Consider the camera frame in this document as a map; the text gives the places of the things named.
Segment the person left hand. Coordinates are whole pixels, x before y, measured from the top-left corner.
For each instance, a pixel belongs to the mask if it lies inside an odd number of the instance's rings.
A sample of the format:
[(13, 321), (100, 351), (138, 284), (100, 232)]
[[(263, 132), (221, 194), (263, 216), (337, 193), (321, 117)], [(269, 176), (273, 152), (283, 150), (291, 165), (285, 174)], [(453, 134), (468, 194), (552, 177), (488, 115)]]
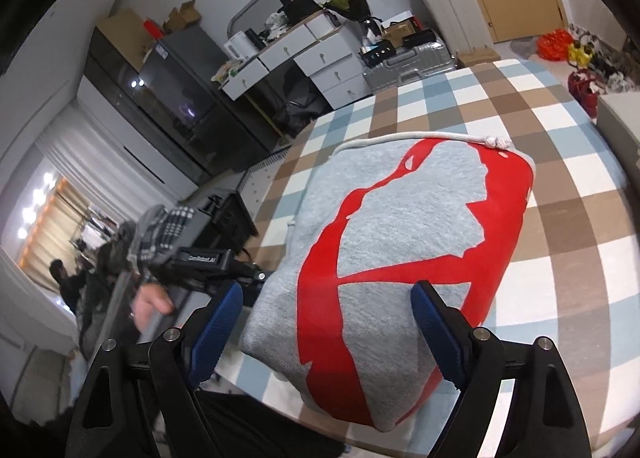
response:
[(175, 305), (162, 285), (148, 282), (140, 285), (131, 309), (134, 326), (143, 332), (148, 328), (155, 313), (171, 315), (175, 311)]

